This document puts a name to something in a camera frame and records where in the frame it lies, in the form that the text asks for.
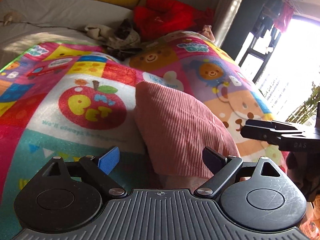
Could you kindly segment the black window frame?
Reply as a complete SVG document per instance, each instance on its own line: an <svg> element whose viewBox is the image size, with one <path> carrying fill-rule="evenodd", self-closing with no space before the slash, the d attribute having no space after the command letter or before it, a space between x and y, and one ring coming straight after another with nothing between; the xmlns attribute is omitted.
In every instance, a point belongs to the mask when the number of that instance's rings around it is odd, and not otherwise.
<svg viewBox="0 0 320 240"><path fill-rule="evenodd" d="M255 37L250 31L236 57L236 63L245 77L256 83L269 62L281 37L281 32L272 26L264 37Z"/></svg>

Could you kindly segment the small pink cloth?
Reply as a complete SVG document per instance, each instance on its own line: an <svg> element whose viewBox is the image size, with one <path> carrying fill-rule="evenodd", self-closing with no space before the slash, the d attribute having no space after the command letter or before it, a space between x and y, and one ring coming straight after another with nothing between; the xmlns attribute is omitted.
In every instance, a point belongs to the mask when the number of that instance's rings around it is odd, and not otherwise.
<svg viewBox="0 0 320 240"><path fill-rule="evenodd" d="M210 40L211 42L215 42L215 37L212 32L212 26L211 25L204 25L202 30L198 32L198 34L204 36L206 39Z"/></svg>

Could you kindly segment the red plush cushion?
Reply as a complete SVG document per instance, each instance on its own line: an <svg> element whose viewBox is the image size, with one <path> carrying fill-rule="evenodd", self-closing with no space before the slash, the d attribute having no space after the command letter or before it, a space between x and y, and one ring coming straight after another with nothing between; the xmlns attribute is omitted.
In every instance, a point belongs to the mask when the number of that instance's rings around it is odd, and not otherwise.
<svg viewBox="0 0 320 240"><path fill-rule="evenodd" d="M133 23L143 42L180 30L200 31L211 25L215 11L198 10L177 0L146 0L133 10Z"/></svg>

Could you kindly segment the beige and grey crumpled clothes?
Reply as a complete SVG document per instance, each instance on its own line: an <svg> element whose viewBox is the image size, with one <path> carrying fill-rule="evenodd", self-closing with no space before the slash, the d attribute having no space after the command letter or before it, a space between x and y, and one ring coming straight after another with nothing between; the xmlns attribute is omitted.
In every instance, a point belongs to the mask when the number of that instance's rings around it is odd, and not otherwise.
<svg viewBox="0 0 320 240"><path fill-rule="evenodd" d="M142 51L140 35L127 18L116 29L101 24L88 24L85 32L90 38L102 42L106 53L119 61Z"/></svg>

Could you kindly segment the pink ribbed garment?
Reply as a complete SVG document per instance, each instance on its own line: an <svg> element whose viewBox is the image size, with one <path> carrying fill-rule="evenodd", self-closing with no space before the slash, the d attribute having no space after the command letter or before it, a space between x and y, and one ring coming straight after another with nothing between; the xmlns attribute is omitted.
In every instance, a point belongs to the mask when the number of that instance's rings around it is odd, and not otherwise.
<svg viewBox="0 0 320 240"><path fill-rule="evenodd" d="M165 189L194 191L212 178L202 160L206 146L225 157L240 155L222 121L182 91L157 83L138 83L134 117Z"/></svg>

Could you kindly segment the hanging red garment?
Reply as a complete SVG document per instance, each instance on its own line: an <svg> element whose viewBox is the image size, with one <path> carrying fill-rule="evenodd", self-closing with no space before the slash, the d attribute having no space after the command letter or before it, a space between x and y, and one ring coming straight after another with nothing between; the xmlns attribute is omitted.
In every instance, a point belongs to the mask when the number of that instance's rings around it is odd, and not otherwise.
<svg viewBox="0 0 320 240"><path fill-rule="evenodd" d="M281 33L287 31L287 28L294 15L294 12L295 10L291 6L291 4L288 2L284 2L279 16L275 20L273 20L274 27L278 29Z"/></svg>

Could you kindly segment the hanging dark garments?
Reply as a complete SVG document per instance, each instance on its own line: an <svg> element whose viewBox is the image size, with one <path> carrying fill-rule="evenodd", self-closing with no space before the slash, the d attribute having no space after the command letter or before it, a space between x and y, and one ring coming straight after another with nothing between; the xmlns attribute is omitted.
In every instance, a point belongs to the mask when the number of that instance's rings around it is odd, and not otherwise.
<svg viewBox="0 0 320 240"><path fill-rule="evenodd" d="M282 0L263 0L263 5L252 29L252 34L257 38L264 37L266 31L272 28L273 21L278 18L282 7Z"/></svg>

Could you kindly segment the colourful cartoon play mat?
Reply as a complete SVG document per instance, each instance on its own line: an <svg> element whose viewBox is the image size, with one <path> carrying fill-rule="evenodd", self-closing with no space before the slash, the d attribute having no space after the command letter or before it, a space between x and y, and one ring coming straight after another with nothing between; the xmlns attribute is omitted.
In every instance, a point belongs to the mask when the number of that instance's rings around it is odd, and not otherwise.
<svg viewBox="0 0 320 240"><path fill-rule="evenodd" d="M162 186L134 117L143 81L206 105L245 161L266 156L287 169L276 146L241 136L248 119L272 120L272 113L238 65L204 36L171 33L122 62L97 44L42 42L1 71L1 239L20 231L14 200L54 156L78 161L117 146L114 180L128 190Z"/></svg>

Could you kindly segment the small beige plush toy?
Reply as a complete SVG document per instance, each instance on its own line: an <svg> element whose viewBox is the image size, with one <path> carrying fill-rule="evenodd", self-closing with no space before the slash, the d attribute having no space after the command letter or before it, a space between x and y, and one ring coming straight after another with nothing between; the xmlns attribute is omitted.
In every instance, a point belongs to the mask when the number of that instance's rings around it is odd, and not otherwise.
<svg viewBox="0 0 320 240"><path fill-rule="evenodd" d="M23 15L16 11L8 12L3 17L3 25L10 25L12 23L20 23L23 20Z"/></svg>

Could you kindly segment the grey white sofa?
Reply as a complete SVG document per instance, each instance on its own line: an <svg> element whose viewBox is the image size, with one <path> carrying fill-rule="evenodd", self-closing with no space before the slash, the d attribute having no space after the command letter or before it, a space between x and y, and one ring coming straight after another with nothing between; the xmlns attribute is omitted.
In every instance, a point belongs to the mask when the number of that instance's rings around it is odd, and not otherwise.
<svg viewBox="0 0 320 240"><path fill-rule="evenodd" d="M23 20L1 25L1 67L42 42L96 44L85 33L88 24L117 28L133 16L132 10L94 0L2 0L1 20L11 11Z"/></svg>

